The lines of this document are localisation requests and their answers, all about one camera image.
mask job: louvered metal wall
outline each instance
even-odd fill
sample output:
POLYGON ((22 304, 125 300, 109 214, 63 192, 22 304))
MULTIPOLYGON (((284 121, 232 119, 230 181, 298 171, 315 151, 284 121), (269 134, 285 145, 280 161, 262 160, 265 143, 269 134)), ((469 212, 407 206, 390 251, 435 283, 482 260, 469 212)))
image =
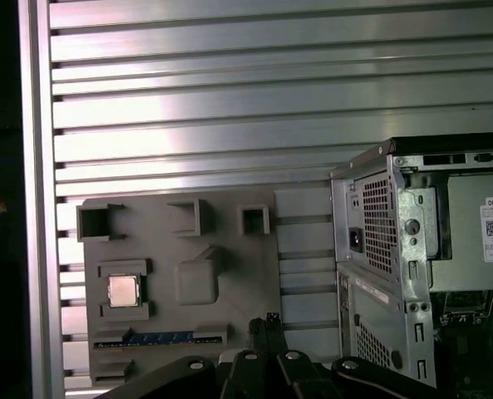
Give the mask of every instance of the louvered metal wall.
POLYGON ((288 336, 328 360, 336 343, 312 347, 336 336, 328 170, 392 135, 493 131, 493 1, 20 0, 20 13, 37 397, 98 393, 84 199, 281 187, 283 317, 317 324, 288 336), (304 239, 322 260, 285 258, 304 239), (304 320, 318 295, 333 306, 304 320))

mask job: dark background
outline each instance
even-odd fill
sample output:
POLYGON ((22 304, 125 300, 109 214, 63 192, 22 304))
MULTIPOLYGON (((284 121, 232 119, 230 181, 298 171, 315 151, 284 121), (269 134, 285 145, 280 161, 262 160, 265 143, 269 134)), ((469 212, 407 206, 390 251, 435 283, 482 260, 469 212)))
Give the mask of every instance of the dark background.
POLYGON ((30 397, 17 0, 0 0, 0 398, 30 397))

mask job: ventilation grille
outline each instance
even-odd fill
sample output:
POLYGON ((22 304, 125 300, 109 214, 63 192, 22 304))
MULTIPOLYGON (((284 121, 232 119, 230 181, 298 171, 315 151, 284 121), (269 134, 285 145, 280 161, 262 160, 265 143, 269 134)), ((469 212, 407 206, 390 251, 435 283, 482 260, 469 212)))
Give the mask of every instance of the ventilation grille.
POLYGON ((364 185, 364 243, 370 266, 392 273, 390 248, 397 244, 394 218, 388 217, 391 193, 387 180, 364 185))
POLYGON ((357 333, 357 355, 378 366, 390 368, 390 351, 362 324, 357 333))

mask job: blue memory slot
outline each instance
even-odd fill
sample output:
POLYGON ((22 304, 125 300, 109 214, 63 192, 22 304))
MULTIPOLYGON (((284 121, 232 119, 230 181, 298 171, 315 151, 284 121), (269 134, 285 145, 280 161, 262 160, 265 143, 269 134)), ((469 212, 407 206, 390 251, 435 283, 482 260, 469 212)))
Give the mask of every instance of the blue memory slot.
POLYGON ((121 342, 99 342, 96 347, 144 347, 154 345, 175 345, 187 343, 218 342, 217 338, 196 339, 194 331, 179 332, 138 332, 121 342))

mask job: computer tower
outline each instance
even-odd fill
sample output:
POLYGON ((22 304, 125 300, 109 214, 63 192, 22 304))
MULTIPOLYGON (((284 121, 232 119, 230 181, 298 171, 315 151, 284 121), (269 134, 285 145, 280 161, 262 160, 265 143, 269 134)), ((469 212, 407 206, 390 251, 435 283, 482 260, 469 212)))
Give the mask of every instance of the computer tower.
POLYGON ((392 138, 331 178, 341 354, 493 397, 493 133, 392 138))

